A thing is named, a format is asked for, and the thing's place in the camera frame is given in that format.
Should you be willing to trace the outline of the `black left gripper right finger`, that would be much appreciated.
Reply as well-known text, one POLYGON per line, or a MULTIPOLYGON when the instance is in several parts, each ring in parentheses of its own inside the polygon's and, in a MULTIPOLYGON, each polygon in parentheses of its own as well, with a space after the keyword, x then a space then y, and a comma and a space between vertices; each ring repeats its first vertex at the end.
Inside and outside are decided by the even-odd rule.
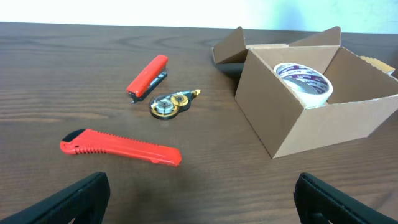
POLYGON ((300 174, 295 184, 294 202, 302 224, 397 224, 397 220, 306 172, 300 174))

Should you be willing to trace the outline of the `brown cardboard box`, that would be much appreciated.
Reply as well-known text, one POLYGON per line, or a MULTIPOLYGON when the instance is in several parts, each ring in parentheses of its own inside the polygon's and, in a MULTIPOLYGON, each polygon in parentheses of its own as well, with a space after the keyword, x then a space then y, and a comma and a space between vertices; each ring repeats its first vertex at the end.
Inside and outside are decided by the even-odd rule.
POLYGON ((273 158, 365 138, 397 110, 397 79, 344 48, 337 26, 289 44, 257 45, 238 27, 212 51, 217 65, 243 65, 234 98, 273 158), (327 77, 327 102, 306 107, 274 72, 280 63, 327 77))

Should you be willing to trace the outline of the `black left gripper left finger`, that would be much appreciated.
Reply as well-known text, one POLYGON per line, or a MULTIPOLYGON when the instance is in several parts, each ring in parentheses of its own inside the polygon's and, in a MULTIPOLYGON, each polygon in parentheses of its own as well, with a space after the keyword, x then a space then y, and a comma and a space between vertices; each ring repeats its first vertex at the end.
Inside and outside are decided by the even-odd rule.
POLYGON ((107 175, 95 172, 1 223, 101 223, 109 199, 107 175))

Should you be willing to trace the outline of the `yellow sticky note pad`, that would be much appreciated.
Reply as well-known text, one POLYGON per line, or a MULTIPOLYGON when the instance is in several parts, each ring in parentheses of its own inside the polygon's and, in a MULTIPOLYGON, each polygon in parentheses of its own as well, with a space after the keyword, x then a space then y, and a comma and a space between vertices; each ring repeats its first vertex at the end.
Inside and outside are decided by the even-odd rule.
POLYGON ((392 75, 395 71, 395 68, 393 68, 392 66, 390 66, 376 58, 366 57, 366 56, 360 56, 360 58, 363 59, 364 61, 366 61, 367 63, 370 63, 372 66, 380 69, 387 75, 392 75))

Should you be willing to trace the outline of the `red utility knife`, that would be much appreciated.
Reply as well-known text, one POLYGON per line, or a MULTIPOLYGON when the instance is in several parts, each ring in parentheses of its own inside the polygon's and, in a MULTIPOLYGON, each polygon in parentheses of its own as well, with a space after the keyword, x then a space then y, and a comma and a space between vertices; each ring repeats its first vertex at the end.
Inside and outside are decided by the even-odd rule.
POLYGON ((182 161, 182 155, 176 148, 92 129, 79 129, 66 135, 60 141, 60 149, 69 155, 114 154, 168 166, 179 166, 182 161))

